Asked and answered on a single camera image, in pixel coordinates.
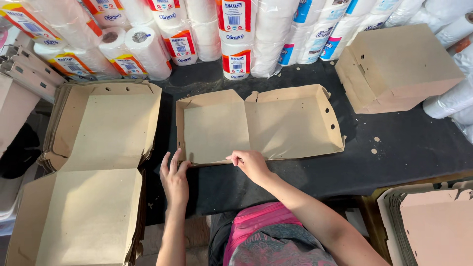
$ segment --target right hand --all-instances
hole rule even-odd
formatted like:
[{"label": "right hand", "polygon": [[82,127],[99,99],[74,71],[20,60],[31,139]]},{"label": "right hand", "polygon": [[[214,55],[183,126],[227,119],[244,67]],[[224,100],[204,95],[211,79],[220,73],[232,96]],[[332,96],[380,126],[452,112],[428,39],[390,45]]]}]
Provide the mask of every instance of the right hand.
[{"label": "right hand", "polygon": [[269,171],[263,155],[258,151],[233,151],[232,155],[226,157],[232,160],[234,166],[240,169],[257,185],[272,177],[274,174]]}]

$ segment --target black table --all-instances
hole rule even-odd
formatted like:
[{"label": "black table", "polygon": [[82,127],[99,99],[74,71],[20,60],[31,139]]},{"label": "black table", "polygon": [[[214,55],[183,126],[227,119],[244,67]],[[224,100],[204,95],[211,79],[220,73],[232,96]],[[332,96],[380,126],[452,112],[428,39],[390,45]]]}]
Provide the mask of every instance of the black table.
[{"label": "black table", "polygon": [[[142,165],[147,179],[147,225],[164,221],[166,201],[159,167],[166,151],[176,151],[175,102],[187,94],[234,89],[245,99],[254,90],[324,86],[331,93],[329,101],[341,133],[347,136],[345,151],[267,162],[272,172],[314,197],[370,195],[378,187],[473,169],[473,145],[450,118],[433,119],[424,113],[421,105],[406,112],[355,114],[329,62],[293,65],[284,67],[280,77],[250,76],[240,81],[225,79],[221,69],[221,61],[174,67],[168,80],[153,82],[163,88],[163,94],[155,149],[150,160]],[[275,201],[231,164],[191,168],[187,177],[190,187],[187,215],[209,215]]]}]

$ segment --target stack of flat cardboard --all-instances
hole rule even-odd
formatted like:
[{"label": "stack of flat cardboard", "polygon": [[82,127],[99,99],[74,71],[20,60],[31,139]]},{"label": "stack of flat cardboard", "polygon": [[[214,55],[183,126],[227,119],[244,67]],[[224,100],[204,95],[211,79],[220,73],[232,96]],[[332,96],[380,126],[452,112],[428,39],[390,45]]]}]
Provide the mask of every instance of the stack of flat cardboard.
[{"label": "stack of flat cardboard", "polygon": [[257,150],[268,160],[341,152],[341,136],[329,94],[320,85],[252,92],[234,90],[183,98],[176,103],[180,160],[204,166],[231,163],[233,150]]},{"label": "stack of flat cardboard", "polygon": [[378,198],[393,266],[470,265],[473,181],[391,188]]},{"label": "stack of flat cardboard", "polygon": [[335,69],[357,114],[407,111],[465,78],[426,24],[360,32]]},{"label": "stack of flat cardboard", "polygon": [[144,234],[144,172],[161,88],[146,81],[71,83],[57,92],[40,162],[25,186],[7,266],[133,265]]}]

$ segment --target person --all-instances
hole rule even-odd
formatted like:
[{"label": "person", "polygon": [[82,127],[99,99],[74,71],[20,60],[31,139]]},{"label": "person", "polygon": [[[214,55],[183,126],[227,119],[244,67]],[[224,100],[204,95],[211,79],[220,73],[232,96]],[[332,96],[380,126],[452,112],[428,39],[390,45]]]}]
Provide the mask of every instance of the person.
[{"label": "person", "polygon": [[[186,264],[184,220],[189,200],[186,170],[191,163],[185,161],[178,167],[180,153],[179,148],[168,168],[170,157],[168,152],[163,158],[159,172],[168,205],[157,266]],[[238,239],[238,246],[234,247],[231,254],[225,254],[230,258],[227,261],[221,260],[225,255],[218,257],[213,253],[216,251],[221,253],[223,250],[228,252],[230,243],[224,248],[220,245],[219,248],[211,250],[209,265],[228,263],[228,265],[388,266],[364,237],[338,213],[270,172],[261,153],[233,151],[227,159],[231,160],[234,166],[240,167],[253,182],[275,196],[280,201],[276,204],[283,204],[282,208],[276,208],[273,204],[271,210],[278,209],[278,212],[288,210],[288,213],[284,214],[285,220],[281,223],[262,228],[256,226],[251,235],[246,235],[245,239]],[[261,220],[268,218],[267,212],[265,218],[258,217],[257,224],[262,224]],[[274,220],[279,216],[270,213],[270,219]],[[212,216],[211,241],[216,235],[212,231],[215,230],[213,225],[218,220],[214,220],[214,215]],[[231,222],[231,232],[227,235],[238,235],[237,230],[240,228]]]}]

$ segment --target barcode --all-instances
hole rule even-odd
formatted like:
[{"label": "barcode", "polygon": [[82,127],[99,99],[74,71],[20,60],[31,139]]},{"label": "barcode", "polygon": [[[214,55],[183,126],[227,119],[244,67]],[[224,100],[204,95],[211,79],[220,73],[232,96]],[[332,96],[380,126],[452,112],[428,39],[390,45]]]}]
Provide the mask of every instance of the barcode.
[{"label": "barcode", "polygon": [[82,69],[80,69],[80,67],[78,67],[77,65],[70,65],[68,66],[70,70],[72,71],[81,71]]},{"label": "barcode", "polygon": [[240,16],[228,17],[229,25],[240,25]]},{"label": "barcode", "polygon": [[124,66],[126,67],[127,70],[136,69],[136,66],[134,64],[126,64]]},{"label": "barcode", "polygon": [[31,31],[31,32],[42,32],[43,29],[40,27],[36,26],[33,23],[24,23],[24,25]]},{"label": "barcode", "polygon": [[177,51],[180,52],[180,53],[185,52],[185,45],[176,46],[176,49],[177,49]]}]

